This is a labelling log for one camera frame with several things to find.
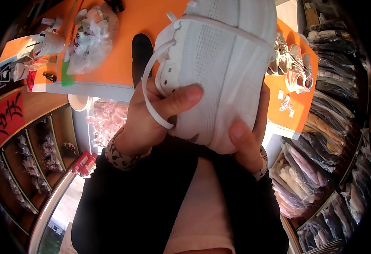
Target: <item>black shoe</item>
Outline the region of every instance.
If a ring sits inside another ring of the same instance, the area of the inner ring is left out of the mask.
[[[138,33],[132,40],[132,79],[136,88],[143,76],[144,69],[153,55],[153,45],[146,34]]]

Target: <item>red cloth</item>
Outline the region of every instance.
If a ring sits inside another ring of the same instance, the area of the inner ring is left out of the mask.
[[[26,77],[26,84],[27,84],[27,87],[29,88],[29,92],[32,92],[32,88],[34,85],[34,79],[36,77],[36,72],[37,71],[29,71],[29,75]]]

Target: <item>finger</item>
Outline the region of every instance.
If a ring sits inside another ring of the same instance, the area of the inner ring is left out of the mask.
[[[229,128],[229,137],[236,149],[243,154],[253,154],[257,149],[256,140],[247,125],[236,120]]]
[[[203,89],[198,84],[191,84],[172,93],[166,99],[153,103],[154,109],[162,118],[168,119],[194,107],[203,97]]]
[[[147,97],[150,101],[155,101],[157,99],[164,99],[164,97],[160,94],[160,92],[158,91],[156,87],[154,77],[147,79],[146,88],[147,88]],[[143,91],[142,91],[142,81],[140,81],[139,84],[136,86],[134,95],[135,94],[136,94],[136,96],[134,96],[135,98],[139,99],[140,101],[144,101]]]
[[[256,121],[254,122],[253,132],[258,141],[262,141],[267,125],[267,111],[269,110],[270,89],[263,83],[260,93],[259,107],[257,109]]]

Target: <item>patterned sleeve cuff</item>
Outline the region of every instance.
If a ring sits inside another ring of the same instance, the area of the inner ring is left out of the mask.
[[[259,170],[259,172],[253,174],[253,176],[256,178],[256,180],[260,180],[267,172],[267,168],[269,165],[269,159],[267,158],[266,150],[264,150],[263,146],[260,146],[260,154],[263,158],[263,166]]]
[[[125,126],[118,130],[118,132],[114,135],[114,137],[109,141],[106,149],[105,149],[105,157],[115,168],[129,171],[141,160],[144,160],[152,151],[152,148],[144,155],[135,155],[135,156],[127,156],[121,154],[115,148],[115,138],[122,133]]]

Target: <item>pink clothing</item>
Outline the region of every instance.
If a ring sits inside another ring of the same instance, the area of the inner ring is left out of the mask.
[[[227,248],[235,254],[232,227],[218,176],[211,161],[199,158],[164,254],[214,248]]]

